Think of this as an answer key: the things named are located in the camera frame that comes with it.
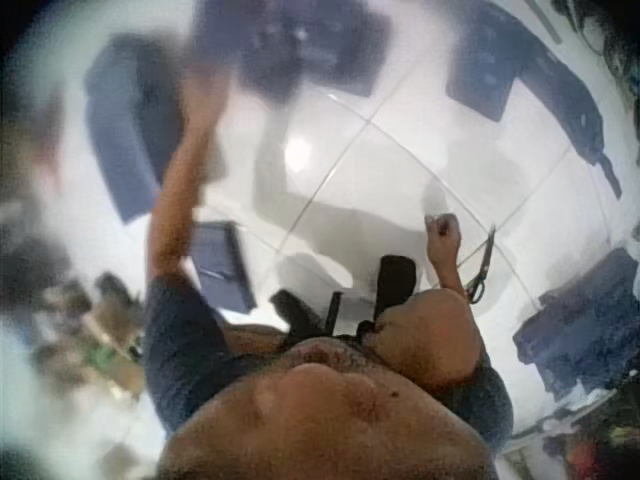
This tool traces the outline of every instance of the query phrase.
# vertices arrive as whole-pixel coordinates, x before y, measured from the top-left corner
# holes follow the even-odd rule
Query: white tile floor
[[[377,262],[387,253],[415,259],[425,270],[421,285],[433,285],[425,265],[427,213],[459,216],[466,281],[476,273],[477,250],[496,224],[498,251],[487,296],[474,311],[512,396],[516,431],[525,429],[553,402],[535,368],[518,362],[511,337],[535,311],[540,294],[583,272],[624,241],[638,221],[640,170],[630,114],[601,59],[546,2],[564,39],[561,46],[524,3],[496,2],[591,89],[604,117],[605,150],[622,182],[618,201],[601,171],[576,155],[558,123],[521,83],[498,124],[445,95],[458,31],[441,9],[426,8],[424,0],[371,2],[389,16],[394,33],[370,98],[306,84],[294,104],[276,110],[251,93],[233,92],[220,128],[221,154],[212,160],[213,180],[198,213],[199,219],[230,218],[242,226],[260,308],[250,319],[232,320],[282,326],[268,305],[281,286],[319,313],[336,288],[356,300],[358,312],[370,312]],[[191,7],[192,2],[164,0],[150,13],[143,0],[105,3],[76,12],[77,28],[52,33],[52,41],[40,47],[38,58],[55,51],[56,61],[41,62],[38,78],[63,79],[67,87],[63,188],[46,195],[47,218],[87,280],[109,269],[134,292],[143,291],[148,218],[127,227],[118,220],[86,137],[82,77],[109,33],[163,27],[184,37]],[[33,88],[42,90],[39,84]],[[150,405],[140,408],[146,413],[127,441],[157,455],[157,420]]]

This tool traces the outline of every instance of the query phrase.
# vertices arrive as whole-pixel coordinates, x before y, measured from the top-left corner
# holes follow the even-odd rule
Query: nose
[[[257,390],[256,404],[265,419],[371,421],[376,413],[376,387],[364,375],[308,363],[264,383]]]

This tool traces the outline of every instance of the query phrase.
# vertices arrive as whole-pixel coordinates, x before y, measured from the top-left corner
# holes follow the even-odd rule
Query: man's left arm
[[[193,208],[213,132],[224,112],[229,76],[217,72],[203,77],[190,74],[183,84],[184,135],[164,174],[148,237],[147,279],[180,274],[188,255]]]

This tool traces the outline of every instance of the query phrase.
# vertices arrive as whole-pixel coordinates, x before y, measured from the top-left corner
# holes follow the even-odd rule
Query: man's right hand
[[[460,225],[452,213],[425,217],[427,226],[427,257],[438,270],[456,268],[460,250]]]

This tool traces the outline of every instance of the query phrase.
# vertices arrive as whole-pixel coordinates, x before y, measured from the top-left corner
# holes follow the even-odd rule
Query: sleeve
[[[156,412],[169,433],[227,385],[223,367],[232,354],[220,320],[186,278],[160,276],[148,287],[144,369]]]
[[[473,376],[437,396],[438,400],[468,423],[494,453],[513,431],[513,406],[500,375],[483,354]]]

